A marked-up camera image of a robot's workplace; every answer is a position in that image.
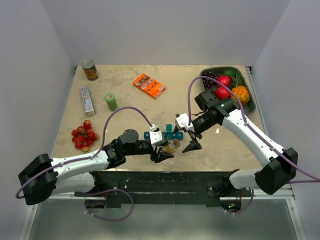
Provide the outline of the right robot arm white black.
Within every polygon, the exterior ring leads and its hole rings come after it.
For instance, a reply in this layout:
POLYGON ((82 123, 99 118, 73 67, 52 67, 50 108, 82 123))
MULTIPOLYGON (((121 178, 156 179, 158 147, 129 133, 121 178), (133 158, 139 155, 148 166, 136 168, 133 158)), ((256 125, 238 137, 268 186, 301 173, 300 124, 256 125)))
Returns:
POLYGON ((235 196, 242 188, 259 188, 268 195, 288 184, 297 170, 292 166, 298 162, 298 153, 292 148, 284 148, 271 140, 243 114, 232 99, 219 100, 205 91, 195 102, 202 114, 191 119, 187 113, 176 114, 175 132, 184 131, 191 140, 184 152, 200 150, 198 142, 202 133, 219 124, 232 132, 256 157, 261 167, 251 170, 235 170, 223 183, 223 192, 235 196))

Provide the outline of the clear bottle lid orange label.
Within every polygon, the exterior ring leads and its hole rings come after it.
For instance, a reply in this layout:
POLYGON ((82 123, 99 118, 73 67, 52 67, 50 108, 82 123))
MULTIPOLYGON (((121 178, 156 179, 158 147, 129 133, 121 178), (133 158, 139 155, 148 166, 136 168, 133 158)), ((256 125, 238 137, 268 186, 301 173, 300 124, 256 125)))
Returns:
POLYGON ((173 139, 172 140, 172 146, 175 148, 175 149, 178 149, 180 146, 181 146, 181 143, 178 139, 173 139))

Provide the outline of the clear pill bottle yellow capsules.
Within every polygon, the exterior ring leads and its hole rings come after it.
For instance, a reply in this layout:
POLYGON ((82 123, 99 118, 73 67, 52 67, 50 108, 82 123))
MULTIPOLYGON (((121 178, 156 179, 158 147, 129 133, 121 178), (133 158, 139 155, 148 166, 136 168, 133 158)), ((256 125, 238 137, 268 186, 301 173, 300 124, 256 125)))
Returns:
POLYGON ((172 141, 168 141, 163 147, 162 147, 164 152, 167 152, 169 154, 174 154, 177 149, 175 149, 172 145, 172 141))

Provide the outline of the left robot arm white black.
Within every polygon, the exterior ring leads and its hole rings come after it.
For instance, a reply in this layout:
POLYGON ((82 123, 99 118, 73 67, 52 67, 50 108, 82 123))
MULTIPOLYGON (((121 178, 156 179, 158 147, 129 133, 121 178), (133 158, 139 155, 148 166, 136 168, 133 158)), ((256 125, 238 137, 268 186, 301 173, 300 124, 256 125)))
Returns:
POLYGON ((127 129, 97 151, 67 158, 40 154, 18 174, 23 195, 16 197, 31 206, 59 193, 83 192, 99 196, 104 184, 90 176, 85 186, 84 174, 118 167, 126 162, 127 156, 148 155, 152 162, 160 163, 174 157, 164 150, 167 143, 161 131, 152 131, 149 139, 140 140, 136 130, 127 129))

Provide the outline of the teal weekly pill organizer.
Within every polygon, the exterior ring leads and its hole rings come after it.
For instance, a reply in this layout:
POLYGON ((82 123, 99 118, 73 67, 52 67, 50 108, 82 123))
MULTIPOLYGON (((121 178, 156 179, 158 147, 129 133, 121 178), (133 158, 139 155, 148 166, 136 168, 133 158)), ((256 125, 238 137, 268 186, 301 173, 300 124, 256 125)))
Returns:
MULTIPOLYGON (((144 140, 150 140, 152 133, 153 132, 158 132, 158 131, 159 131, 159 128, 155 124, 153 124, 149 131, 145 131, 144 132, 143 139, 144 140)), ((159 135, 164 140, 168 140, 168 141, 172 141, 174 139, 180 141, 180 140, 184 139, 183 132, 182 131, 173 132, 173 126, 171 124, 167 124, 165 131, 161 131, 161 133, 159 135)))

